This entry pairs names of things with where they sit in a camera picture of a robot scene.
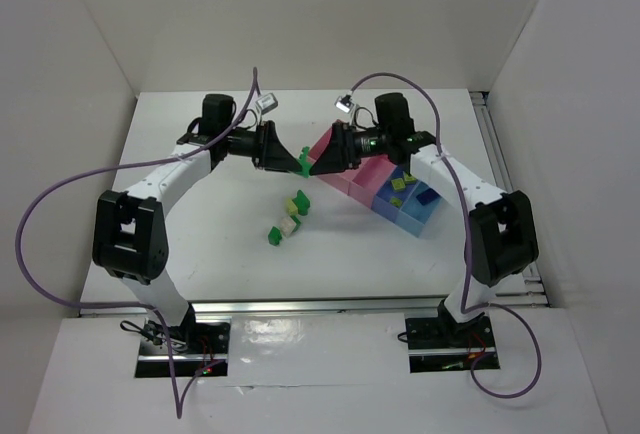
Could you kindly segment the green stepped lego block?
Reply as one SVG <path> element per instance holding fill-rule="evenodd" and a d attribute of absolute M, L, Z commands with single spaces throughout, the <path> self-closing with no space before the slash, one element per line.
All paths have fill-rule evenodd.
<path fill-rule="evenodd" d="M 312 163 L 310 161 L 309 158 L 309 152 L 310 152 L 310 147 L 309 146 L 305 146 L 302 148 L 299 156 L 298 156 L 298 163 L 300 165 L 300 172 L 299 175 L 301 175 L 304 178 L 308 178 L 310 175 L 310 169 L 312 166 Z"/>

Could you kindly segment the lime 2x2 lego brick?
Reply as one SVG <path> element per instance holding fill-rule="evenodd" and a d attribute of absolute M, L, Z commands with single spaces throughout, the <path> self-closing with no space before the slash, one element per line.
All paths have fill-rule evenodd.
<path fill-rule="evenodd" d="M 417 182 L 417 179 L 412 176 L 411 174 L 404 172 L 403 173 L 403 181 L 406 185 L 411 185 L 411 184 L 415 184 Z"/>

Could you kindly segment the small green curved lego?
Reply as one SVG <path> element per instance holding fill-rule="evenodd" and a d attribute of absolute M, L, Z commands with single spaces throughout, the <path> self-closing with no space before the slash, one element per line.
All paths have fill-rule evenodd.
<path fill-rule="evenodd" d="M 267 239 L 270 245 L 278 246 L 283 239 L 283 235 L 278 227 L 273 226 L 267 235 Z"/>

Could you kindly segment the dark blue lego plate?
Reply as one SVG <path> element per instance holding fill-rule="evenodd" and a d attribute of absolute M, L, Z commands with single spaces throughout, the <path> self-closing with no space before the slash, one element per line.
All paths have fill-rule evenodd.
<path fill-rule="evenodd" d="M 426 206 L 439 198 L 439 194 L 429 188 L 416 195 L 416 200 L 423 206 Z"/>

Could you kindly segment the lime square lego front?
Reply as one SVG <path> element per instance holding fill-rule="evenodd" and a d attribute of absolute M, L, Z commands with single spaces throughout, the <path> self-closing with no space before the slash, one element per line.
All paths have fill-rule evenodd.
<path fill-rule="evenodd" d="M 395 192 L 402 192 L 406 189 L 406 184 L 402 178 L 392 179 L 391 186 Z"/>

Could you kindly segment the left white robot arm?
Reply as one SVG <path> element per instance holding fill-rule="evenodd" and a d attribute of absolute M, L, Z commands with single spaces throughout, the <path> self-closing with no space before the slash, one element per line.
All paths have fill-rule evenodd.
<path fill-rule="evenodd" d="M 168 163 L 126 190 L 107 190 L 98 199 L 93 262 L 126 285 L 174 339 L 187 342 L 198 327 L 192 305 L 179 294 L 166 269 L 166 216 L 228 155 L 247 157 L 266 171 L 300 172 L 297 159 L 278 139 L 274 122 L 262 118 L 277 106 L 274 94 L 259 96 L 250 108 L 255 126 L 241 128 L 233 97 L 206 95 L 201 116 L 178 139 Z"/>

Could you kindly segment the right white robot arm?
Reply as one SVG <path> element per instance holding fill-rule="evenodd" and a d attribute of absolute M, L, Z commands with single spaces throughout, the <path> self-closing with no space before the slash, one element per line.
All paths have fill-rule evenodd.
<path fill-rule="evenodd" d="M 385 156 L 407 169 L 463 216 L 465 271 L 440 302 L 434 334 L 447 343 L 467 336 L 485 314 L 504 279 L 537 260 L 539 248 L 529 198 L 506 192 L 457 161 L 437 136 L 416 129 L 400 93 L 375 98 L 376 121 L 361 130 L 354 120 L 336 121 L 313 176 L 342 173 L 365 158 Z"/>

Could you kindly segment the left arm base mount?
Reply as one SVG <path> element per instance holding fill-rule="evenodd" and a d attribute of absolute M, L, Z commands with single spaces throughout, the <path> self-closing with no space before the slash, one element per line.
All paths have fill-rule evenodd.
<path fill-rule="evenodd" d="M 122 321 L 120 328 L 141 337 L 134 376 L 138 379 L 169 378 L 167 343 L 161 326 L 151 321 L 143 326 Z M 214 322 L 197 324 L 195 337 L 189 341 L 172 338 L 175 376 L 188 378 L 201 370 L 204 377 L 226 377 L 230 334 L 229 322 Z"/>

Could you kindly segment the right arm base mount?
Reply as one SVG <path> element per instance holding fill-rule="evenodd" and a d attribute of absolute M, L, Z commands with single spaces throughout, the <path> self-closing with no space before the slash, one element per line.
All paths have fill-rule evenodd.
<path fill-rule="evenodd" d="M 449 336 L 436 317 L 407 318 L 397 340 L 408 348 L 411 373 L 497 370 L 500 362 L 488 316 L 472 327 Z"/>

